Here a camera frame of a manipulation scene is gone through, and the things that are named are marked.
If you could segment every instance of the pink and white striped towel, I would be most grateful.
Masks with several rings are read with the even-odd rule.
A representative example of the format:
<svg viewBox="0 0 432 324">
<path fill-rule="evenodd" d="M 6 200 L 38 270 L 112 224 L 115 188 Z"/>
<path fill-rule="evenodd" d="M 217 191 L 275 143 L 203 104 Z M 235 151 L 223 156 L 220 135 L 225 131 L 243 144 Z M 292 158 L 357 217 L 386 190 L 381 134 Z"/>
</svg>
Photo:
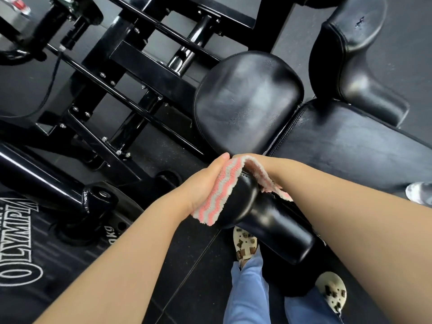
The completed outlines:
<svg viewBox="0 0 432 324">
<path fill-rule="evenodd" d="M 243 168 L 246 168 L 253 174 L 258 184 L 262 186 L 262 192 L 274 192 L 282 199 L 292 201 L 289 194 L 280 190 L 279 186 L 270 179 L 264 167 L 256 158 L 245 155 L 230 159 L 225 163 L 216 179 L 212 192 L 207 200 L 192 213 L 192 216 L 198 219 L 200 223 L 207 224 L 208 226 L 213 225 L 222 212 L 232 189 L 237 184 Z"/>
</svg>

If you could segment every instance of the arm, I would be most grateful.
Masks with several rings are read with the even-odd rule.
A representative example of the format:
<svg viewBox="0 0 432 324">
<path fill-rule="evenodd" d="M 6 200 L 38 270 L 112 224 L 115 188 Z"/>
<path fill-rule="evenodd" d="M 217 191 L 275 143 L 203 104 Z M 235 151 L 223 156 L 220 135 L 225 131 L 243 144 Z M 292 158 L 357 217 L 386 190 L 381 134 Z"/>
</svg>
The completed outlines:
<svg viewBox="0 0 432 324">
<path fill-rule="evenodd" d="M 253 155 L 395 323 L 432 317 L 432 209 L 289 159 Z"/>
<path fill-rule="evenodd" d="M 228 154 L 159 198 L 35 324 L 140 324 L 172 236 L 210 194 Z"/>
</svg>

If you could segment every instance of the jeans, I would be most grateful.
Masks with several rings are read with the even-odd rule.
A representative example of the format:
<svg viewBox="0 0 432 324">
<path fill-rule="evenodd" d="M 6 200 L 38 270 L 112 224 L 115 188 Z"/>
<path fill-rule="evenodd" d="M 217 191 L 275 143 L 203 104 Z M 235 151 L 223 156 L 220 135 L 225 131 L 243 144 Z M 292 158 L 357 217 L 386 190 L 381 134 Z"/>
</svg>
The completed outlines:
<svg viewBox="0 0 432 324">
<path fill-rule="evenodd" d="M 232 290 L 223 324 L 270 324 L 269 286 L 262 276 L 260 248 L 240 271 L 236 261 L 231 269 Z M 304 297 L 285 297 L 285 314 L 289 324 L 340 324 L 316 287 Z"/>
</svg>

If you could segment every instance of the sandal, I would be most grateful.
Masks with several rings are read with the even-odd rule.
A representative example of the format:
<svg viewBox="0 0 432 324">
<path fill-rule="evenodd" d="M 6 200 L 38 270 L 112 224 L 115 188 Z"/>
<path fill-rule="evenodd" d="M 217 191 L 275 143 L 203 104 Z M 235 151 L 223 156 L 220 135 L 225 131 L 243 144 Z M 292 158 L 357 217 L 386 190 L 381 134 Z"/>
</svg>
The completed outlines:
<svg viewBox="0 0 432 324">
<path fill-rule="evenodd" d="M 234 232 L 232 234 L 235 245 L 235 254 L 237 256 L 238 262 L 241 263 L 248 260 L 255 254 L 258 247 L 258 240 L 248 231 L 234 227 Z"/>
<path fill-rule="evenodd" d="M 324 272 L 316 280 L 315 286 L 324 296 L 327 304 L 340 317 L 347 301 L 347 291 L 342 279 L 333 272 Z"/>
</svg>

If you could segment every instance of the shoe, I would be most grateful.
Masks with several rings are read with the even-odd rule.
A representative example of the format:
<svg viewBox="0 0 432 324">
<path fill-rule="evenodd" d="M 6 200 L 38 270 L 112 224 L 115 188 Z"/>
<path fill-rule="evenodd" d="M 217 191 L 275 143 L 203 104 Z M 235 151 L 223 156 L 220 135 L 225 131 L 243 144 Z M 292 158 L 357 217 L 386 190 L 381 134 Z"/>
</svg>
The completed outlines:
<svg viewBox="0 0 432 324">
<path fill-rule="evenodd" d="M 238 226 L 234 227 L 232 237 L 234 240 L 235 254 L 241 268 L 245 265 L 246 261 L 255 254 L 258 247 L 258 240 L 251 233 Z"/>
<path fill-rule="evenodd" d="M 324 296 L 330 308 L 340 317 L 347 301 L 347 288 L 339 275 L 333 272 L 324 272 L 317 278 L 315 286 Z"/>
</svg>

